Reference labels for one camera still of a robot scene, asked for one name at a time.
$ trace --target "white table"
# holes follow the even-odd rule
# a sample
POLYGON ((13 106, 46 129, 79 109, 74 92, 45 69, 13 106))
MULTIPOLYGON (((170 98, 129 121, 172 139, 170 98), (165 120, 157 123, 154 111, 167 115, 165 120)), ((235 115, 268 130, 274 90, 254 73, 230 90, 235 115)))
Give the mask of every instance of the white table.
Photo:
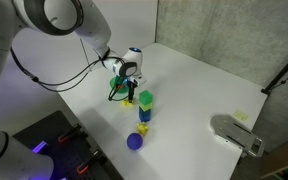
POLYGON ((124 179, 229 179, 241 150, 217 138, 212 115, 243 111, 252 129, 266 99, 260 86, 160 44, 143 49, 147 82, 136 89, 154 94, 152 120, 143 147, 131 151, 128 135, 139 121, 138 105, 107 100, 104 68, 94 70, 75 89, 60 93, 124 179))

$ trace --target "white device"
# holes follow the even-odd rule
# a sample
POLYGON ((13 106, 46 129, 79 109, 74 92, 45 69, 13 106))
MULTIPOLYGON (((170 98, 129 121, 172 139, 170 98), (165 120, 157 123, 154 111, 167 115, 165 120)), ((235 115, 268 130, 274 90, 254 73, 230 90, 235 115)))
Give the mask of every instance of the white device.
MULTIPOLYGON (((111 30, 92 0, 0 0, 0 74, 16 34, 31 28, 54 36, 75 31, 102 59, 103 66, 136 85, 145 82, 142 52, 130 48, 120 58, 107 46, 111 30)), ((0 180, 49 179, 53 162, 0 132, 0 180)))

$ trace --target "yellow block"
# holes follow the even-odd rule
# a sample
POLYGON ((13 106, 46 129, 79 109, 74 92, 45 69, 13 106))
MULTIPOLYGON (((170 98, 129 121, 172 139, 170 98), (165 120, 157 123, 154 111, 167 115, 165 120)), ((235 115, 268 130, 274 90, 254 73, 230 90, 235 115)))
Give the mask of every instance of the yellow block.
POLYGON ((148 105, 143 105, 141 102, 139 102, 139 106, 141 107, 141 109, 143 110, 143 111, 147 111, 147 110, 150 110, 150 109, 152 109, 152 107, 153 107, 153 103, 149 103, 148 105))
POLYGON ((148 126, 145 124, 145 122, 136 124, 136 132, 139 133, 141 136, 145 136, 147 131, 148 126))
POLYGON ((236 110, 234 113, 233 113, 233 116, 237 119, 237 120, 240 120, 240 121, 247 121, 247 115, 240 111, 240 110, 236 110))
POLYGON ((123 101, 121 101, 122 106, 133 106, 134 104, 135 104, 135 100, 133 100, 131 103, 128 102, 127 99, 124 99, 123 101))

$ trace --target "gray wall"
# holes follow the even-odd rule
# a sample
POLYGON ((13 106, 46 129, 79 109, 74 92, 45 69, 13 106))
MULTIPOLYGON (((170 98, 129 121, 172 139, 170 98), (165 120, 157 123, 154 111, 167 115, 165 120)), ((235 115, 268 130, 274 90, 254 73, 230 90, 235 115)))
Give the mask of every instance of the gray wall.
MULTIPOLYGON (((160 0, 156 41, 266 86, 288 62, 288 0, 160 0)), ((267 151, 288 141, 288 83, 254 132, 267 151)))

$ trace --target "blue block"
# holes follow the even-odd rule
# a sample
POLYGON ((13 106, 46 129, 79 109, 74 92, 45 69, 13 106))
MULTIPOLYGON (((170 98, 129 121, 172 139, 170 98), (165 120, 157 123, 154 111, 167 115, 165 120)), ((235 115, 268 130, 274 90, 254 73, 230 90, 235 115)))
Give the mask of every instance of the blue block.
POLYGON ((151 120, 151 116, 140 116, 141 122, 148 122, 151 120))
POLYGON ((143 111, 143 109, 139 108, 139 117, 142 122, 148 122, 151 120, 151 110, 143 111))
POLYGON ((139 108, 139 112, 140 112, 140 116, 149 116, 151 115, 151 109, 147 110, 147 111, 143 111, 143 109, 140 107, 139 108))

